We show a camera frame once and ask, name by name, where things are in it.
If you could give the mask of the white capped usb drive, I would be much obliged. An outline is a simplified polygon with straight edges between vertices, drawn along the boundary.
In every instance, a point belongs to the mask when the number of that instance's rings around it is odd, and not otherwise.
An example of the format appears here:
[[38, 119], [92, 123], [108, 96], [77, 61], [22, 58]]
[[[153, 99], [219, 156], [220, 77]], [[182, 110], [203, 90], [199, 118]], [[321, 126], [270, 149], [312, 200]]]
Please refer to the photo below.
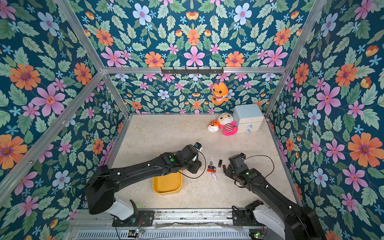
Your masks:
[[212, 176], [212, 178], [213, 178], [216, 182], [218, 181], [218, 177], [216, 176], [215, 173], [211, 173], [211, 176]]

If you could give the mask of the black swivel usb drive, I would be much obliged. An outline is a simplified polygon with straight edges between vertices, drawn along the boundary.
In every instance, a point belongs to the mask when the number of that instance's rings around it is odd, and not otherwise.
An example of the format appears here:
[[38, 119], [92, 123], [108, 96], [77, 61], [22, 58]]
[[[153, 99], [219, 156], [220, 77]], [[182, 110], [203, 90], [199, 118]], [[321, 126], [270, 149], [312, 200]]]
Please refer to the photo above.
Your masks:
[[210, 170], [215, 170], [216, 169], [216, 167], [214, 166], [212, 161], [210, 161], [208, 169], [210, 169]]

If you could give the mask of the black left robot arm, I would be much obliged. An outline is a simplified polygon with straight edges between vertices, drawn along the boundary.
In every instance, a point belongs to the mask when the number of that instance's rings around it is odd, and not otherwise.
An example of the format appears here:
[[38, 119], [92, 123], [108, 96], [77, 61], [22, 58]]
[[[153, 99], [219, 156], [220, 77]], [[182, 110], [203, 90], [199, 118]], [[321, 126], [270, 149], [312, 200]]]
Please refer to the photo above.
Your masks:
[[125, 221], [138, 214], [133, 200], [125, 202], [118, 197], [118, 191], [154, 177], [162, 177], [187, 170], [196, 174], [202, 162], [199, 154], [202, 145], [187, 145], [177, 152], [166, 152], [156, 158], [122, 168], [99, 167], [85, 186], [88, 211], [91, 215], [108, 213]]

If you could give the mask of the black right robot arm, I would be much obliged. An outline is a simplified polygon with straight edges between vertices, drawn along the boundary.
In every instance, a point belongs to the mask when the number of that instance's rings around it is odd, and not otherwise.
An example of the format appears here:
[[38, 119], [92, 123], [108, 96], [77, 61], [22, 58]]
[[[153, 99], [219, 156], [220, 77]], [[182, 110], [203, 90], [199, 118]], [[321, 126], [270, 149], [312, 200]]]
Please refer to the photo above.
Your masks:
[[259, 171], [249, 169], [245, 160], [243, 153], [230, 157], [225, 175], [261, 198], [245, 207], [244, 215], [250, 225], [264, 225], [283, 240], [326, 239], [313, 209], [286, 198]]

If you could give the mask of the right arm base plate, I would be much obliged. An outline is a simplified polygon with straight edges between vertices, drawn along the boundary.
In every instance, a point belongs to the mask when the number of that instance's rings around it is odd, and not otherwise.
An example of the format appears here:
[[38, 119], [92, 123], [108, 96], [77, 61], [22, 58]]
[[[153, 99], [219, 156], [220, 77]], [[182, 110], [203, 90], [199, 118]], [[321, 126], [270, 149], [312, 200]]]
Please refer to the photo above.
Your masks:
[[260, 225], [254, 217], [247, 213], [246, 209], [239, 209], [236, 206], [232, 206], [232, 219], [234, 226], [249, 227]]

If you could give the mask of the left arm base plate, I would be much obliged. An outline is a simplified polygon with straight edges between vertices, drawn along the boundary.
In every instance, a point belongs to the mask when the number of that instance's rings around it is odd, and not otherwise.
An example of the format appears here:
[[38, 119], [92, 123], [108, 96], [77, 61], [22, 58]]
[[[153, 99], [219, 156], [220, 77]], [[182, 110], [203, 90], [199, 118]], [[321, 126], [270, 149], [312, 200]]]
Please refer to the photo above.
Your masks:
[[134, 213], [132, 216], [126, 220], [120, 220], [117, 217], [114, 217], [112, 226], [113, 227], [150, 227], [153, 225], [154, 221], [154, 211], [143, 211], [139, 210], [137, 213]]

